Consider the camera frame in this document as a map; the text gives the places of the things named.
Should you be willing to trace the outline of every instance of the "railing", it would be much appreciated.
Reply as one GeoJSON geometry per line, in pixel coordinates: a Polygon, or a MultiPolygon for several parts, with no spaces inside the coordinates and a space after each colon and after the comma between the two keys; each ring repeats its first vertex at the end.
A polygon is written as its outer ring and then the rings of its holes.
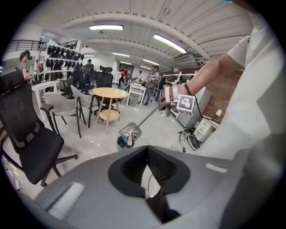
{"type": "Polygon", "coordinates": [[[46,42],[32,40],[13,40],[7,48],[7,52],[25,50],[38,51],[40,50],[41,45],[45,43],[46,42]]]}
{"type": "Polygon", "coordinates": [[[64,46],[64,47],[69,48],[69,49],[75,49],[76,45],[77,45],[77,41],[69,41],[69,42],[59,44],[59,45],[64,46]]]}

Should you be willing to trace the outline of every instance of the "black shirt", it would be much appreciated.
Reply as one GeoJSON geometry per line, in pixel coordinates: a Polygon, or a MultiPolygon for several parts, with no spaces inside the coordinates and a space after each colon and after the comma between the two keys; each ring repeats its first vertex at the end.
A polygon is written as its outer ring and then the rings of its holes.
{"type": "Polygon", "coordinates": [[[161,80],[160,83],[159,83],[158,89],[163,89],[163,86],[164,86],[164,84],[165,84],[165,81],[166,81],[166,78],[163,77],[162,80],[161,80]]]}

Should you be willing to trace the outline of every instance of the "bracelet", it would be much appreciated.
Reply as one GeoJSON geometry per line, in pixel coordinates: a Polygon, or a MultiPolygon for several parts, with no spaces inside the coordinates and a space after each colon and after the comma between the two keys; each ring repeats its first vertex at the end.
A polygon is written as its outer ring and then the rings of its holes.
{"type": "Polygon", "coordinates": [[[185,84],[185,88],[187,89],[188,94],[189,94],[189,95],[192,95],[191,90],[189,89],[189,87],[187,86],[187,84],[185,84]]]}

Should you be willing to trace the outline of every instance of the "round wooden table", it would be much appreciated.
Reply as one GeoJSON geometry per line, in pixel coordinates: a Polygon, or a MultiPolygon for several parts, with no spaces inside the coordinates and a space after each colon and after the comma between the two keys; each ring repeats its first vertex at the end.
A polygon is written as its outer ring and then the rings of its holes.
{"type": "Polygon", "coordinates": [[[118,119],[118,121],[119,121],[118,99],[128,97],[129,93],[126,91],[117,89],[117,88],[95,88],[93,90],[93,94],[102,97],[100,107],[99,107],[99,111],[98,111],[98,115],[97,115],[97,123],[98,123],[99,117],[101,119],[107,120],[106,130],[105,130],[105,134],[107,135],[108,134],[109,121],[115,120],[115,119],[118,119]],[[103,104],[103,101],[105,98],[110,98],[109,108],[108,108],[108,110],[101,111],[102,104],[103,104]],[[116,110],[111,109],[112,100],[114,98],[116,99],[116,110]]]}

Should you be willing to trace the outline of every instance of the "brick wall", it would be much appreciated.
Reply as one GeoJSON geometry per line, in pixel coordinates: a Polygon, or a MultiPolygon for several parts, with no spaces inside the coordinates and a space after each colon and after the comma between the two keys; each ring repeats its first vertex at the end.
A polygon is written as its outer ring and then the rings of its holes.
{"type": "MultiPolygon", "coordinates": [[[[192,74],[199,69],[200,68],[187,68],[182,69],[182,71],[185,74],[192,74]]],[[[211,92],[211,98],[203,112],[203,115],[215,119],[217,117],[215,113],[218,109],[221,109],[222,115],[216,119],[219,123],[221,122],[241,74],[242,72],[236,71],[220,77],[216,81],[207,85],[207,89],[211,92]]]]}

